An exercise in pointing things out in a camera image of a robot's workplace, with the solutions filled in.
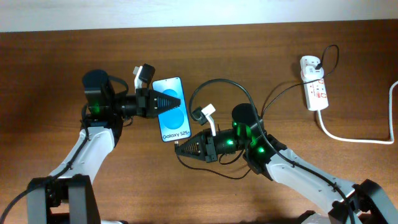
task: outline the blue circle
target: blue circle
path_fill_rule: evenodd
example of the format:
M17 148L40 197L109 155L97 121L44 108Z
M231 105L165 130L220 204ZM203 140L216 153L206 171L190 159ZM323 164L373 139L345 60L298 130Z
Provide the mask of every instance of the blue circle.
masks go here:
M164 94L178 98L174 90L168 89L163 91ZM174 108L170 111L164 112L159 115L160 120L163 121L164 126L169 129L177 129L184 123L184 114L180 108Z

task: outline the robotic arm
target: robotic arm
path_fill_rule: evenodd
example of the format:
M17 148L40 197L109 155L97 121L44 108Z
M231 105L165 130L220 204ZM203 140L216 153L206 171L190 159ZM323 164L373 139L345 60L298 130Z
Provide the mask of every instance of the robotic arm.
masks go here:
M200 109L193 112L198 122L204 124L206 116ZM222 154L234 154L245 150L244 160L256 174L262 174L269 180L274 180L294 189L320 207L328 217L310 214L303 223L351 223L348 209L352 210L355 223L394 223L398 220L398 212L386 193L371 180L365 180L361 185L339 179L301 159L293 150L279 142L274 136L267 134L260 116L256 115L268 142L291 162L287 162L266 144L259 132L258 123L252 112L252 105L243 103L232 111L232 129L218 131L214 136L211 129L205 129L187 142L175 143L177 156L185 156L206 162L215 162ZM301 169L299 165L312 171ZM328 184L322 176L333 184ZM347 208L344 198L347 198L350 208Z
M100 220L91 184L105 157L117 145L124 121L132 122L133 116L156 118L180 105L180 99L142 87L143 83L149 86L154 67L144 64L134 73L135 95L127 95L127 83L103 70L90 71L83 77L88 103L82 111L79 138L48 177L34 178L28 185L28 189L35 189L27 195L28 223L126 223ZM126 89L115 93L111 81ZM69 203L69 213L52 213L50 208L62 202Z

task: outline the power plug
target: power plug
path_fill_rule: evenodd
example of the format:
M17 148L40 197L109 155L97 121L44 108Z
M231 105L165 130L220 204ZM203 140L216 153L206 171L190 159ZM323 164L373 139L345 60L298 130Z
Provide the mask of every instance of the power plug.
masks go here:
M315 69L319 63L319 58L315 56L307 55L301 58L301 79L303 82L310 82L323 77L323 68ZM304 84L304 92L307 108L310 111L323 110L329 106L324 79Z

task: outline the smartphone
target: smartphone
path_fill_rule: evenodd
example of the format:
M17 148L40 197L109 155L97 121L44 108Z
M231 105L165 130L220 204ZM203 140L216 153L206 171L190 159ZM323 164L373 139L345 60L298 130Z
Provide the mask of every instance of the smartphone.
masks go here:
M181 78L175 77L154 81L152 88L155 91L181 100L179 107L158 115L163 142L189 138L191 136L191 127L189 125L187 107L185 106Z

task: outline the white cable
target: white cable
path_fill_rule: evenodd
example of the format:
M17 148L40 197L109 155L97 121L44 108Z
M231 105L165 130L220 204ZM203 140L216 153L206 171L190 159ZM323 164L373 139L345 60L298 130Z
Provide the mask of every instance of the white cable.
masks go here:
M322 116L321 116L321 111L318 110L318 119L319 123L321 124L322 130L325 132L325 134L333 139L339 140L339 141L346 141L346 142L359 142L359 143L374 143L374 144L392 144L394 143L394 130L392 129L392 90L394 87L398 85L398 81L396 81L392 86L390 87L390 92L389 92L389 104L388 104L388 119L389 119L389 127L390 127L390 140L388 141L379 141L379 140L367 140L367 139L346 139L346 138L340 138L337 136L334 136L326 130L325 125L323 125L322 121Z

